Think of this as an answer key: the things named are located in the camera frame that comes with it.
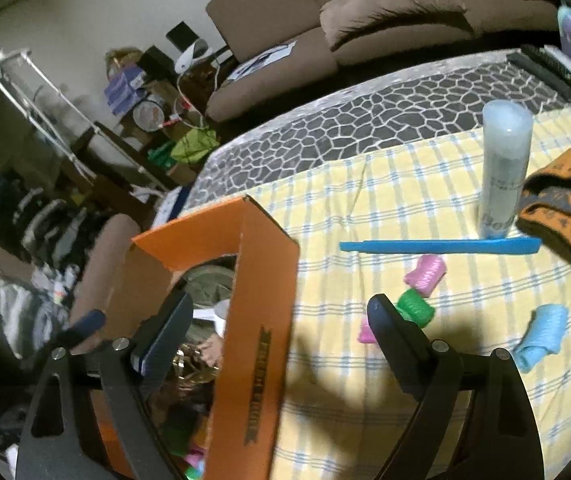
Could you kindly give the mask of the light blue thread spool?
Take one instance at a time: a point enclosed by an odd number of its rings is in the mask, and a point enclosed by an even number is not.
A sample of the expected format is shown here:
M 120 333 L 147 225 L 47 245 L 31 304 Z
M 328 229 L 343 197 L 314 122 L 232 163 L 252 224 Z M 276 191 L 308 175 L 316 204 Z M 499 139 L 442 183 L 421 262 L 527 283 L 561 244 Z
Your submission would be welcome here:
M 529 373 L 543 358 L 561 351 L 569 322 L 569 309 L 562 304 L 542 304 L 534 311 L 531 322 L 512 356 L 521 373 Z

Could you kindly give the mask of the green thread spool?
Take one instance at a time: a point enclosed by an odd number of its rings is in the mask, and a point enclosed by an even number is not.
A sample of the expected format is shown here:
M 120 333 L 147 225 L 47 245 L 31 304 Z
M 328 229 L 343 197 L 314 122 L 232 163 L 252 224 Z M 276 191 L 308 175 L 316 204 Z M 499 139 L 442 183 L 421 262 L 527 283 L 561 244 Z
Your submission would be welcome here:
M 414 322 L 420 328 L 427 326 L 435 315 L 435 309 L 412 288 L 400 295 L 395 307 L 405 321 Z

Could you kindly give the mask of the pink thread spool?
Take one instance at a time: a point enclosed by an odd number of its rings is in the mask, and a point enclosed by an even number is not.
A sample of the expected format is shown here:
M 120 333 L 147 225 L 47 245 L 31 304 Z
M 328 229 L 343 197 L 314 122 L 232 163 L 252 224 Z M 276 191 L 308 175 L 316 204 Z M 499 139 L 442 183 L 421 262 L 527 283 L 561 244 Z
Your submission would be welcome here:
M 415 269 L 404 276 L 404 283 L 427 298 L 432 295 L 442 278 L 447 272 L 444 259 L 439 255 L 422 255 Z

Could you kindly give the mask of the orange cardboard box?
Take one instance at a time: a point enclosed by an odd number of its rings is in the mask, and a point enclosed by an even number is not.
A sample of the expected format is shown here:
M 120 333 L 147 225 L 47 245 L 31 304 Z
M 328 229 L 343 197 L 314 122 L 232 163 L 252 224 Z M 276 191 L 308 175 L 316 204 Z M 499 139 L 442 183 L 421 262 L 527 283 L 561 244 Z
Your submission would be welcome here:
M 107 339 L 156 314 L 172 279 L 237 258 L 208 428 L 205 478 L 266 479 L 284 396 L 299 245 L 250 196 L 183 214 L 133 238 L 107 306 Z

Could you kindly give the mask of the bag of colourful hair bands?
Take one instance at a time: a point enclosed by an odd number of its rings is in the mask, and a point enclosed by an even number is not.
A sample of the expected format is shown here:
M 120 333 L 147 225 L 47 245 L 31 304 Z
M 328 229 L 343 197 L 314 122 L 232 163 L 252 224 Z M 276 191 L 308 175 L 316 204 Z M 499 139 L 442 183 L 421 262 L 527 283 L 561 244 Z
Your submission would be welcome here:
M 220 374 L 220 347 L 212 340 L 200 344 L 187 342 L 177 350 L 171 370 L 150 401 L 157 408 L 179 404 L 205 414 L 214 402 L 215 380 Z

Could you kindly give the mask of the white measuring scoop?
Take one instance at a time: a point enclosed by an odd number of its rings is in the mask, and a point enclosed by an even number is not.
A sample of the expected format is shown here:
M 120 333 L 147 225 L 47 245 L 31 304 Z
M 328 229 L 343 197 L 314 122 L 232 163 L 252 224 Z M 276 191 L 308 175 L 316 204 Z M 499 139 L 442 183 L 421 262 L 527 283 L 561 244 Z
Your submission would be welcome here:
M 224 299 L 208 308 L 194 308 L 194 318 L 201 321 L 226 321 L 229 311 L 230 300 Z

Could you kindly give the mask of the blue plastic comb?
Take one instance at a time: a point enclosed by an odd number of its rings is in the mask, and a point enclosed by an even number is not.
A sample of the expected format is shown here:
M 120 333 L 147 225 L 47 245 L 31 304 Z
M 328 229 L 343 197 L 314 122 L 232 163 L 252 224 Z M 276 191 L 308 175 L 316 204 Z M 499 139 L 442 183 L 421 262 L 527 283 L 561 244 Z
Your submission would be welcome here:
M 487 254 L 532 255 L 543 241 L 538 237 L 496 238 L 495 240 L 364 240 L 341 242 L 342 252 L 365 254 Z

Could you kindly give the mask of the yellow plaid tablecloth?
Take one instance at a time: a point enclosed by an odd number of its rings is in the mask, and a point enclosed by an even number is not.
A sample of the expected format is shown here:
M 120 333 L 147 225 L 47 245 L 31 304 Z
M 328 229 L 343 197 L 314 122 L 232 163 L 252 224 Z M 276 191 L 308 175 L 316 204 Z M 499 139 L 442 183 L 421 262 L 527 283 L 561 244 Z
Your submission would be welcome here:
M 415 411 L 381 351 L 358 341 L 367 301 L 397 299 L 414 256 L 342 252 L 344 240 L 474 238 L 482 133 L 358 155 L 251 195 L 299 243 L 287 393 L 272 460 L 276 479 L 370 479 Z M 569 312 L 558 353 L 523 382 L 545 474 L 571 460 L 571 265 L 548 249 L 530 256 L 448 255 L 425 330 L 458 351 L 486 354 L 521 341 L 535 309 Z

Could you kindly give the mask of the frosted spray bottle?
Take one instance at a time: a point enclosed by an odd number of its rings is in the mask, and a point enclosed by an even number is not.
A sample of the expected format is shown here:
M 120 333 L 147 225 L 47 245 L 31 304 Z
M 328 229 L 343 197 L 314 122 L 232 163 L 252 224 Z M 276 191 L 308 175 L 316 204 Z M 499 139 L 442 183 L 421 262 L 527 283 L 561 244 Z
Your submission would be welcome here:
M 504 238 L 517 215 L 534 127 L 533 114 L 516 102 L 483 107 L 483 171 L 477 230 L 482 238 Z

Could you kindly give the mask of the black remote control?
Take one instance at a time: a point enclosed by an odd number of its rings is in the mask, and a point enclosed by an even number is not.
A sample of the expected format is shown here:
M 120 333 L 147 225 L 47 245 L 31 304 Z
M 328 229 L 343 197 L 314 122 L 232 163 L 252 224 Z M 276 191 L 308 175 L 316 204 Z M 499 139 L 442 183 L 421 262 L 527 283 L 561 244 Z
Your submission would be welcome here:
M 571 71 L 547 51 L 527 44 L 519 52 L 508 53 L 506 59 L 571 102 Z

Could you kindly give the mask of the white coat rack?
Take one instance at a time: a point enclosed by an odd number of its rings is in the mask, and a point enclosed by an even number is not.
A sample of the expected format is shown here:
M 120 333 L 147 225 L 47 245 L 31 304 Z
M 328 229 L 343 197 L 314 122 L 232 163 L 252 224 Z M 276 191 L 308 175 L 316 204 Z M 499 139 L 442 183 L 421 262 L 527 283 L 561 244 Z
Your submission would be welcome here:
M 147 179 L 151 188 L 162 191 L 171 188 L 170 178 L 152 168 L 114 132 L 88 117 L 37 66 L 31 50 L 0 50 L 0 92 L 42 138 L 72 164 L 84 181 L 95 182 L 97 173 L 82 161 L 73 142 L 88 132 L 126 160 L 130 168 Z

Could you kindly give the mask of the brown sofa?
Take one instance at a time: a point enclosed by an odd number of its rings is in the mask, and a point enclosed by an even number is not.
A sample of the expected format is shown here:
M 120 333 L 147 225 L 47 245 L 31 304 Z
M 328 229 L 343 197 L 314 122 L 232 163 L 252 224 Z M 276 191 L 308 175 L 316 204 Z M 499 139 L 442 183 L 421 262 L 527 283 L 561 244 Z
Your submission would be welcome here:
M 560 0 L 211 0 L 206 7 L 239 64 L 213 92 L 224 124 L 458 48 L 551 41 Z

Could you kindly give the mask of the brown sofa cushion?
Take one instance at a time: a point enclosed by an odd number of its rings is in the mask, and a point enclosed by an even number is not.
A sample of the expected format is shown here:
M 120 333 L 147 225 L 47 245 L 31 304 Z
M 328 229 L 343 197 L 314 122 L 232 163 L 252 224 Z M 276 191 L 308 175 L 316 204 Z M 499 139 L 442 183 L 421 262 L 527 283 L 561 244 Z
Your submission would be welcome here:
M 320 11 L 320 26 L 331 51 L 384 25 L 434 23 L 463 15 L 462 0 L 330 0 Z

